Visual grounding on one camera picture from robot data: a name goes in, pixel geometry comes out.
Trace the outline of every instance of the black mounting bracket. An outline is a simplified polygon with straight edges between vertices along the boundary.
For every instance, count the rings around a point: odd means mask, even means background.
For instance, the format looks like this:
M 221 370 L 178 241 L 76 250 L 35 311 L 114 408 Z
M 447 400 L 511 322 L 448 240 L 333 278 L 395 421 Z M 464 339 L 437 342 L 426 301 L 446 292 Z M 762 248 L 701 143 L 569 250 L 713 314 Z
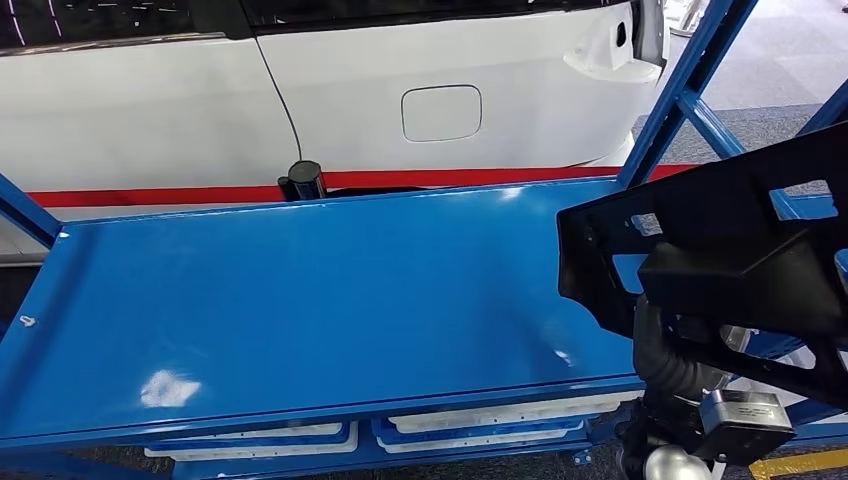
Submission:
M 781 219 L 770 192 L 815 180 L 835 211 Z M 646 255 L 648 302 L 664 321 L 695 319 L 706 332 L 666 329 L 678 355 L 848 409 L 848 295 L 835 261 L 848 248 L 848 123 L 563 210 L 557 226 L 560 295 L 601 327 L 633 337 L 640 294 L 624 288 L 613 258 Z M 724 325 L 795 336 L 815 367 L 736 352 Z

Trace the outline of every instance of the blue metal beam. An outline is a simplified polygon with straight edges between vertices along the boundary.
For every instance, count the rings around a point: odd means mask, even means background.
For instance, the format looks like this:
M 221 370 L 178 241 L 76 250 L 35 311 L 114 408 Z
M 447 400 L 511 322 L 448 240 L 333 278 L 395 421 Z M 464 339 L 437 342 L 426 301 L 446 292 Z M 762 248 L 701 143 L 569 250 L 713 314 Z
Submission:
M 618 174 L 625 188 L 645 183 L 683 125 L 684 114 L 675 104 L 684 87 L 703 93 L 756 0 L 712 0 L 701 24 L 689 40 L 680 63 L 651 111 L 627 162 Z
M 62 224 L 29 195 L 0 175 L 0 213 L 47 248 L 53 246 Z
M 692 122 L 695 130 L 704 137 L 704 140 L 715 150 L 722 160 L 745 153 L 745 147 L 739 140 L 721 123 L 716 114 L 704 103 L 701 96 L 689 87 L 683 87 L 680 96 L 677 97 L 677 106 Z
M 848 80 L 845 80 L 842 86 L 836 89 L 836 92 L 813 115 L 813 118 L 801 128 L 798 135 L 828 127 L 840 120 L 848 120 L 845 117 L 848 117 Z
M 789 420 L 792 425 L 805 425 L 807 423 L 818 422 L 825 418 L 830 418 L 834 415 L 839 415 L 843 410 L 836 408 L 816 400 L 801 400 L 798 403 L 786 407 L 786 413 L 789 415 Z

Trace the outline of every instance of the white car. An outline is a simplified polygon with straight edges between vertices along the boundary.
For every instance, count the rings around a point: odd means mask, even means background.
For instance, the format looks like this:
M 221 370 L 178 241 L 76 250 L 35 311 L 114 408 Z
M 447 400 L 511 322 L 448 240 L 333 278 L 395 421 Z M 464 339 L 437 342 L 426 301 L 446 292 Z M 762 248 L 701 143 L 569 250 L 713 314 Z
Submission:
M 668 51 L 659 0 L 5 0 L 0 22 L 0 172 L 60 219 L 274 201 L 298 159 L 330 188 L 620 165 Z M 3 258 L 41 251 L 0 229 Z

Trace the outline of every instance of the black window trim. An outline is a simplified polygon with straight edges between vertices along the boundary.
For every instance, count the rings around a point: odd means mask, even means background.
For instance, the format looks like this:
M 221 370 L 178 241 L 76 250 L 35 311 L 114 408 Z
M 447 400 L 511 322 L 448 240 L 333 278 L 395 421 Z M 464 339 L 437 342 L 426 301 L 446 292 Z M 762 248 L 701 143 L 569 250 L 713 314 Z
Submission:
M 12 8 L 12 5 L 13 3 L 10 3 L 10 10 L 12 15 L 14 15 L 15 10 Z M 91 40 L 76 39 L 65 42 L 61 41 L 60 33 L 60 41 L 55 43 L 42 41 L 32 42 L 32 45 L 11 45 L 0 47 L 0 57 L 152 45 L 157 43 L 185 42 L 217 38 L 240 40 L 253 37 L 252 29 L 250 28 L 244 8 L 239 0 L 186 0 L 185 5 L 188 9 L 187 14 L 190 17 L 191 28 L 184 29 L 183 31 L 174 31 L 173 33 L 163 32 L 156 35 L 148 34 L 131 36 L 126 35 L 127 31 L 121 32 L 121 30 L 115 29 L 114 38 L 92 38 Z M 50 9 L 50 14 L 53 16 L 53 22 L 55 23 L 56 14 L 53 13 L 52 8 Z
M 253 32 L 256 36 L 277 35 L 282 33 L 300 33 L 315 31 L 350 30 L 369 27 L 386 27 L 396 25 L 413 25 L 419 23 L 433 23 L 452 20 L 476 20 L 486 18 L 514 17 L 522 15 L 534 15 L 546 12 L 571 12 L 578 10 L 592 10 L 596 8 L 610 7 L 623 3 L 631 3 L 638 0 L 564 0 L 556 3 L 525 3 L 516 5 L 514 8 L 492 8 L 492 9 L 464 9 L 464 10 L 441 10 L 421 13 L 398 13 L 386 15 L 374 15 L 369 17 L 336 18 L 331 20 L 311 20 L 273 25 L 259 24 L 260 20 L 255 12 L 250 9 L 250 0 L 243 0 L 247 18 L 253 24 Z
M 0 49 L 0 57 L 37 55 L 42 53 L 78 52 L 81 50 L 94 50 L 114 47 L 132 47 L 137 45 L 154 45 L 160 43 L 186 42 L 192 40 L 210 40 L 216 38 L 225 38 L 225 35 L 223 32 L 177 33 L 174 35 L 152 35 L 147 37 L 94 40 L 91 42 L 60 43 L 44 47 L 15 47 Z

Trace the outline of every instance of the blue metal frame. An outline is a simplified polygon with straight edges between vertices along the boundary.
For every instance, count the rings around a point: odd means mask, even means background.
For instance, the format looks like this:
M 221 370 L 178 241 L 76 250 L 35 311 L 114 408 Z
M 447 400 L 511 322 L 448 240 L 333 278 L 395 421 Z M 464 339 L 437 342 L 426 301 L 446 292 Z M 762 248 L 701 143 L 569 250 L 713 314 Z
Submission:
M 833 125 L 840 120 L 846 120 L 846 112 L 848 112 L 848 80 L 845 80 L 842 86 L 836 90 L 836 93 L 813 115 L 813 118 L 801 127 L 798 135 L 804 135 Z
M 0 175 L 0 213 L 47 248 L 53 246 L 62 224 L 47 210 Z
M 0 348 L 0 448 L 638 390 L 629 340 L 550 283 L 556 211 L 616 187 L 606 177 L 70 222 L 21 308 L 36 323 L 14 322 Z M 282 292 L 298 301 L 281 306 Z M 95 337 L 109 348 L 79 348 Z M 275 374 L 245 374 L 257 365 Z M 397 380 L 362 381 L 376 371 Z M 159 376 L 197 393 L 150 407 L 141 392 Z M 68 393 L 43 393 L 57 390 Z M 91 409 L 109 415 L 81 414 Z
M 695 35 L 689 41 L 686 50 L 681 57 L 677 68 L 672 72 L 667 87 L 660 95 L 659 101 L 649 116 L 641 135 L 627 159 L 624 168 L 621 170 L 616 181 L 617 184 L 611 185 L 611 179 L 606 180 L 581 180 L 576 182 L 562 182 L 562 185 L 579 185 L 587 182 L 604 183 L 605 186 L 593 190 L 591 193 L 577 193 L 576 197 L 584 196 L 582 201 L 590 200 L 592 196 L 602 195 L 603 192 L 611 193 L 620 188 L 630 188 L 638 184 L 644 183 L 649 178 L 654 167 L 659 163 L 662 155 L 670 145 L 674 135 L 679 130 L 685 119 L 689 119 L 695 126 L 697 131 L 704 136 L 708 144 L 721 157 L 729 158 L 745 151 L 738 139 L 725 128 L 715 113 L 701 99 L 701 94 L 707 86 L 710 78 L 715 73 L 716 69 L 726 52 L 730 48 L 731 43 L 742 28 L 747 17 L 750 15 L 756 0 L 712 0 L 706 15 L 701 22 L 700 27 L 695 32 Z M 848 111 L 848 81 L 846 81 L 834 94 L 822 109 L 805 125 L 799 134 L 808 133 L 810 131 L 823 128 L 832 124 L 835 121 L 845 119 L 846 111 Z M 473 193 L 477 195 L 479 192 L 488 190 L 489 192 L 498 192 L 502 195 L 502 199 L 512 198 L 516 192 L 524 191 L 527 186 L 504 186 L 490 189 L 462 189 L 456 193 Z M 466 196 L 465 201 L 474 201 L 472 196 Z M 406 198 L 408 195 L 400 195 L 397 198 Z M 562 198 L 554 197 L 549 200 L 557 200 L 557 207 L 563 206 Z M 807 217 L 810 213 L 814 215 L 826 213 L 828 202 L 825 197 L 803 197 L 792 198 L 787 197 L 783 192 L 775 192 L 773 200 L 776 208 L 784 218 L 799 218 Z M 484 205 L 485 208 L 491 208 L 490 205 Z M 272 207 L 256 207 L 249 209 L 240 209 L 241 211 L 256 211 L 268 210 Z M 85 225 L 109 224 L 121 222 L 120 220 L 103 220 L 91 222 L 72 222 L 63 225 L 46 210 L 37 205 L 26 193 L 15 187 L 8 179 L 0 176 L 0 210 L 10 221 L 26 231 L 30 236 L 39 241 L 42 245 L 51 248 L 57 242 L 59 232 L 63 228 L 68 228 L 72 232 L 85 233 L 83 227 Z M 233 212 L 235 210 L 221 210 L 219 213 Z M 522 232 L 524 235 L 533 235 L 533 231 Z M 75 262 L 77 263 L 62 263 L 48 262 L 41 272 L 41 284 L 33 287 L 34 295 L 30 295 L 28 299 L 32 305 L 38 303 L 39 296 L 57 285 L 69 285 L 72 282 L 60 282 L 65 275 L 77 275 L 91 265 L 79 264 L 78 262 L 90 261 L 90 257 L 86 255 L 77 255 Z M 55 320 L 55 312 L 46 312 L 49 315 L 38 315 L 38 321 L 43 318 L 52 318 Z M 10 340 L 4 342 L 3 348 L 0 349 L 0 365 L 3 369 L 0 370 L 0 384 L 6 385 L 7 382 L 15 384 L 17 380 L 14 378 L 20 375 L 20 372 L 11 372 L 10 365 L 21 359 L 30 358 L 29 355 L 35 355 L 26 339 L 21 339 L 21 325 L 17 323 L 10 328 L 12 332 Z M 35 330 L 45 328 L 42 323 L 39 323 Z M 770 349 L 772 355 L 778 355 L 780 352 L 786 352 L 797 347 L 797 342 L 794 339 L 781 337 L 777 335 L 763 335 L 758 338 L 760 345 L 755 346 L 753 350 Z M 566 384 L 545 384 L 533 385 L 523 388 L 514 388 L 509 391 L 480 391 L 468 392 L 452 395 L 449 399 L 450 405 L 453 407 L 474 407 L 484 406 L 493 403 L 503 403 L 505 401 L 519 402 L 530 401 L 534 399 L 561 397 L 564 395 L 572 395 L 573 389 L 578 387 L 587 388 L 588 390 L 582 393 L 604 393 L 607 391 L 618 391 L 621 388 L 633 388 L 635 385 L 635 377 L 632 375 L 613 376 L 600 379 L 599 382 L 588 385 L 566 385 Z M 433 408 L 436 403 L 431 400 L 424 399 L 390 399 L 384 402 L 379 409 L 380 414 L 404 414 L 416 413 L 421 411 L 421 408 Z M 437 405 L 439 408 L 445 407 L 446 404 Z M 789 407 L 789 413 L 796 425 L 805 424 L 826 418 L 839 413 L 838 410 L 826 405 L 807 400 L 799 404 Z M 318 418 L 324 421 L 341 420 L 351 418 L 362 418 L 363 415 L 374 415 L 373 408 L 363 408 L 362 405 L 340 405 L 331 408 L 325 408 L 318 412 L 315 409 L 303 409 L 299 411 L 280 411 L 266 412 L 267 414 L 256 417 L 238 417 L 222 416 L 218 418 L 197 418 L 187 422 L 165 422 L 163 424 L 137 423 L 124 424 L 117 428 L 91 429 L 72 431 L 65 434 L 44 435 L 44 436 L 28 436 L 17 438 L 0 439 L 0 448 L 32 448 L 44 447 L 72 447 L 84 445 L 98 445 L 104 442 L 120 442 L 120 443 L 138 443 L 155 438 L 168 438 L 176 436 L 184 436 L 186 432 L 191 432 L 192 435 L 227 433 L 237 429 L 259 429 L 272 428 L 285 425 L 288 421 L 304 421 L 316 420 Z M 845 440 L 845 427 L 842 425 L 810 425 L 802 427 L 802 437 L 800 442 L 821 442 L 821 441 L 842 441 Z M 588 440 L 592 442 L 601 441 L 612 434 L 612 430 L 606 425 L 597 425 L 594 430 L 587 433 Z M 367 439 L 368 433 L 362 433 Z M 356 452 L 348 457 L 336 457 L 339 463 L 337 464 L 321 464 L 321 459 L 317 458 L 301 458 L 301 459 L 279 459 L 279 461 L 269 461 L 267 465 L 275 465 L 279 467 L 277 473 L 285 472 L 292 473 L 309 473 L 328 470 L 343 470 L 348 468 L 365 468 L 368 466 L 390 466 L 407 464 L 412 461 L 435 461 L 435 460 L 450 460 L 459 458 L 476 458 L 491 455 L 501 455 L 510 453 L 526 453 L 531 451 L 544 450 L 560 450 L 560 449 L 583 449 L 589 446 L 586 438 L 571 439 L 567 442 L 554 442 L 543 445 L 527 445 L 524 447 L 494 449 L 480 452 L 453 454 L 453 453 L 438 453 L 428 455 L 411 455 L 411 456 L 385 456 L 385 452 L 379 451 L 373 442 L 368 448 L 363 451 Z M 181 465 L 177 469 L 177 473 L 189 473 L 189 470 L 203 468 L 209 471 L 218 471 L 221 464 L 218 462 L 202 462 L 206 465 Z M 243 468 L 242 472 L 254 475 L 256 463 L 249 461 L 238 461 L 229 465 L 238 465 Z M 138 478 L 138 479 L 153 479 L 162 478 L 148 474 L 145 472 L 125 472 L 118 470 L 117 467 L 108 465 L 99 465 L 93 462 L 85 461 L 75 457 L 68 457 L 58 454 L 18 454 L 14 457 L 0 458 L 0 465 L 9 467 L 16 466 L 19 469 L 32 471 L 36 469 L 41 472 L 64 472 L 73 476 L 86 476 L 87 478 Z
M 580 450 L 571 456 L 571 463 L 574 465 L 590 465 L 592 463 L 592 451 L 589 449 Z
M 668 84 L 636 139 L 627 162 L 618 174 L 618 181 L 622 186 L 631 188 L 648 181 L 651 172 L 686 119 L 682 108 L 689 109 L 693 114 L 697 113 L 692 117 L 695 118 L 693 124 L 696 127 L 700 124 L 699 131 L 716 129 L 723 132 L 718 138 L 709 140 L 711 146 L 717 144 L 727 153 L 734 151 L 739 145 L 727 129 L 719 127 L 720 124 L 714 121 L 715 114 L 709 111 L 709 107 L 695 101 L 693 95 L 699 97 L 704 92 L 756 4 L 756 0 L 710 2 L 698 29 L 689 39 L 677 66 L 671 72 Z M 687 93 L 686 98 L 680 100 L 684 90 L 691 94 Z
M 583 431 L 568 432 L 560 440 L 535 440 L 517 445 L 480 446 L 410 453 L 387 453 L 377 444 L 367 422 L 359 425 L 359 442 L 355 451 L 326 455 L 301 455 L 252 459 L 177 462 L 175 480 L 215 478 L 278 479 L 338 471 L 388 468 L 418 463 L 451 462 L 493 456 L 554 451 L 579 451 L 592 446 Z

